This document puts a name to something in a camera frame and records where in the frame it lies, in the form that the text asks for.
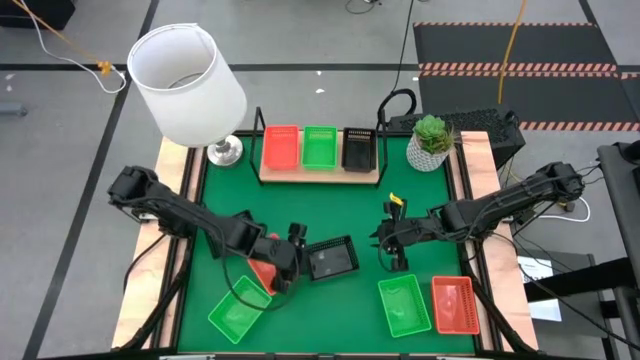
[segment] potted plant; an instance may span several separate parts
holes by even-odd
[[[407,160],[418,171],[433,171],[447,158],[453,146],[453,131],[439,117],[427,115],[413,127]]]

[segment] green basket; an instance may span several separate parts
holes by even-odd
[[[242,300],[260,307],[267,307],[271,303],[269,296],[260,286],[242,276],[233,289]],[[234,344],[242,340],[253,323],[258,320],[262,311],[252,309],[239,302],[229,291],[222,301],[209,314],[209,321]]]
[[[378,282],[378,289],[391,336],[398,338],[431,330],[431,320],[415,275],[382,280]]]
[[[332,170],[338,163],[338,129],[335,126],[306,126],[302,166],[311,170]]]

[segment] white lampshade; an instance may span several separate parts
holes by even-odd
[[[211,35],[196,24],[159,27],[131,49],[127,66],[160,131],[190,147],[225,140],[247,98]]]

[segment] wooden shelf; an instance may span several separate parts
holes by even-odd
[[[300,157],[304,132],[300,131]],[[302,182],[302,183],[339,183],[339,184],[375,184],[380,177],[380,161],[376,151],[376,168],[368,173],[345,171],[342,168],[342,131],[338,131],[338,164],[333,170],[307,170],[298,164],[295,170],[271,170],[264,164],[264,151],[260,162],[260,180],[263,182]]]

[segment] white paper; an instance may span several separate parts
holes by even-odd
[[[518,256],[518,263],[527,275],[535,280],[553,276],[553,269],[551,269],[551,261],[549,260]],[[524,283],[529,282],[529,278],[524,276],[522,271],[520,271],[520,275]],[[560,305],[558,304],[558,300],[555,299],[529,303],[529,311],[531,312],[531,317],[534,319],[562,321]]]

